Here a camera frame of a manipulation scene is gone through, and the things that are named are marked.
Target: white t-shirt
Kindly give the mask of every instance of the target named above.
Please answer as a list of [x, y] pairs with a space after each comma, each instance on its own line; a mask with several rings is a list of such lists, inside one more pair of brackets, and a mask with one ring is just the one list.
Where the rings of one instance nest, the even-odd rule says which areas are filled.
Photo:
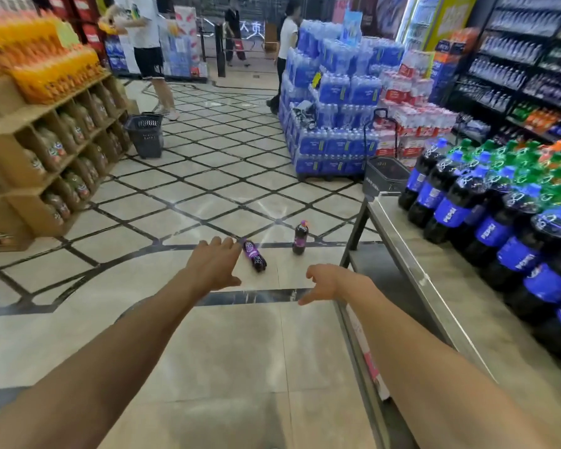
[[297, 33], [297, 24], [293, 22], [293, 19], [286, 18], [283, 22], [282, 28], [280, 29], [280, 48], [279, 48], [279, 58], [286, 59], [286, 54], [289, 52], [291, 47], [291, 36], [293, 33]]
[[148, 20], [145, 27], [127, 28], [129, 42], [135, 48], [160, 47], [155, 4], [155, 0], [124, 0], [120, 5], [127, 11], [129, 19], [137, 20], [143, 17]]

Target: stack of water bottle packs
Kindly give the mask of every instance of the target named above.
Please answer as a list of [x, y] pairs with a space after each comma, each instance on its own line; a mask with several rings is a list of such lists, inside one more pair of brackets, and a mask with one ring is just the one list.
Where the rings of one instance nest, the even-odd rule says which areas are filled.
[[399, 205], [473, 266], [532, 334], [561, 359], [561, 150], [515, 141], [429, 143]]
[[[297, 49], [287, 56], [279, 118], [299, 175], [361, 175], [366, 157], [379, 147], [395, 149], [394, 130], [371, 127], [381, 99], [379, 76], [399, 68], [403, 46], [378, 37], [352, 46], [339, 41], [342, 31], [340, 24], [305, 20]], [[305, 100], [312, 109], [295, 109]]]

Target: black shorts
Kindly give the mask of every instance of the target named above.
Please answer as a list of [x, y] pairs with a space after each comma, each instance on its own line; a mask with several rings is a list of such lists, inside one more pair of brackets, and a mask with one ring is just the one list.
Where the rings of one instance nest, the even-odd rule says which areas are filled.
[[143, 78], [164, 78], [162, 47], [135, 48], [135, 61]]

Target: woman in white t-shirt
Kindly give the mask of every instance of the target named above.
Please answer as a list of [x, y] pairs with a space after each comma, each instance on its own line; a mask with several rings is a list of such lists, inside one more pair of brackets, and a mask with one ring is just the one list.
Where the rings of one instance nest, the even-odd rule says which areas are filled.
[[297, 27], [297, 23], [299, 21], [299, 17], [301, 15], [301, 2], [299, 0], [289, 0], [286, 4], [285, 9], [285, 18], [280, 23], [280, 37], [279, 37], [279, 46], [276, 51], [276, 70], [278, 71], [279, 75], [279, 92], [278, 94], [266, 102], [266, 105], [270, 107], [270, 111], [275, 115], [279, 111], [279, 102], [281, 99], [281, 82], [282, 82], [282, 73], [285, 71], [286, 67], [286, 54], [289, 52], [291, 47], [294, 47], [297, 44], [297, 31], [299, 28]]

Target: person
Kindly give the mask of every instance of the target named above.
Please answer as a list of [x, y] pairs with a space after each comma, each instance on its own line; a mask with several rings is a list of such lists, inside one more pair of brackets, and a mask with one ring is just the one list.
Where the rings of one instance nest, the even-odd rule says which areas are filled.
[[232, 66], [233, 48], [237, 52], [237, 58], [243, 61], [245, 67], [249, 67], [246, 61], [243, 43], [241, 42], [241, 19], [239, 17], [239, 3], [237, 0], [228, 0], [228, 9], [224, 13], [224, 21], [227, 24], [226, 58], [227, 65]]
[[154, 0], [124, 0], [120, 5], [113, 4], [101, 21], [113, 23], [118, 34], [128, 34], [139, 72], [142, 78], [150, 80], [156, 91], [160, 102], [159, 112], [169, 120], [178, 119], [175, 100], [164, 76], [164, 56]]
[[[209, 292], [241, 284], [233, 276], [241, 250], [231, 238], [200, 241], [159, 292], [0, 410], [0, 449], [97, 448], [187, 313]], [[299, 305], [339, 299], [357, 315], [419, 447], [554, 449], [499, 386], [390, 302], [371, 279], [333, 264], [310, 266], [306, 277], [315, 286]]]
[[286, 55], [291, 47], [297, 44], [297, 22], [301, 15], [301, 2], [299, 0], [289, 0], [286, 4], [285, 17], [280, 21], [279, 46], [276, 50], [276, 71], [279, 75], [279, 90], [275, 97], [266, 101], [266, 105], [270, 107], [270, 111], [276, 115], [279, 112], [279, 104], [281, 101], [281, 84], [282, 73], [286, 67]]

